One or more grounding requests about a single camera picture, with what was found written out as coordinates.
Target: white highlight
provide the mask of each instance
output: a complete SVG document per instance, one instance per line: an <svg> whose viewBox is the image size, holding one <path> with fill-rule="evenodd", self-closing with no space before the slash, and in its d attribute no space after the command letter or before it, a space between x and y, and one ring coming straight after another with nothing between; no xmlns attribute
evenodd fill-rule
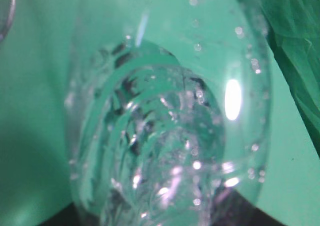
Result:
<svg viewBox="0 0 320 226"><path fill-rule="evenodd" d="M141 218L144 218L146 215L147 215L146 212L142 213L142 214L141 214Z"/></svg>
<svg viewBox="0 0 320 226"><path fill-rule="evenodd" d="M226 187L234 187L236 186L238 183L239 183L239 179L237 177L233 177L233 178L230 178L228 179L227 181L225 181L224 185Z"/></svg>
<svg viewBox="0 0 320 226"><path fill-rule="evenodd" d="M199 170L201 168L201 163L199 161L194 161L193 168Z"/></svg>
<svg viewBox="0 0 320 226"><path fill-rule="evenodd" d="M158 195L164 195L167 192L169 192L169 189L167 187L163 187L159 190Z"/></svg>
<svg viewBox="0 0 320 226"><path fill-rule="evenodd" d="M144 13L142 15L142 18L138 27L138 32L136 34L136 40L135 40L136 47L139 47L141 45L141 41L144 37L148 20L149 20L149 13Z"/></svg>
<svg viewBox="0 0 320 226"><path fill-rule="evenodd" d="M226 84L224 108L227 119L234 121L238 118L242 104L242 90L239 82L231 79Z"/></svg>
<svg viewBox="0 0 320 226"><path fill-rule="evenodd" d="M201 204L201 200L199 198L196 198L195 200L193 200L193 203L195 206L199 206Z"/></svg>
<svg viewBox="0 0 320 226"><path fill-rule="evenodd" d="M141 176L139 174L134 176L134 178L133 178L134 189L136 189L138 187L138 183L140 182L140 180L141 180Z"/></svg>

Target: green paper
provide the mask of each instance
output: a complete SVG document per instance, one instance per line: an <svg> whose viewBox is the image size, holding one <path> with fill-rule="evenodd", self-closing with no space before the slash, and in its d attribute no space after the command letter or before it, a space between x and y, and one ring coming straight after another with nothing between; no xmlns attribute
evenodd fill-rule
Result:
<svg viewBox="0 0 320 226"><path fill-rule="evenodd" d="M320 155L320 0L261 0L269 44Z"/></svg>

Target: clear glass object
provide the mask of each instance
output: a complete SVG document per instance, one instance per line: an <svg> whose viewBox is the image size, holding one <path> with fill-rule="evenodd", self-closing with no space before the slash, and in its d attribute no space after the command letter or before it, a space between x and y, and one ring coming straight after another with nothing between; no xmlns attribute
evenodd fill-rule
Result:
<svg viewBox="0 0 320 226"><path fill-rule="evenodd" d="M266 174L266 33L257 0L80 0L65 108L84 225L245 225Z"/></svg>
<svg viewBox="0 0 320 226"><path fill-rule="evenodd" d="M12 24L16 0L0 0L0 42L7 35Z"/></svg>

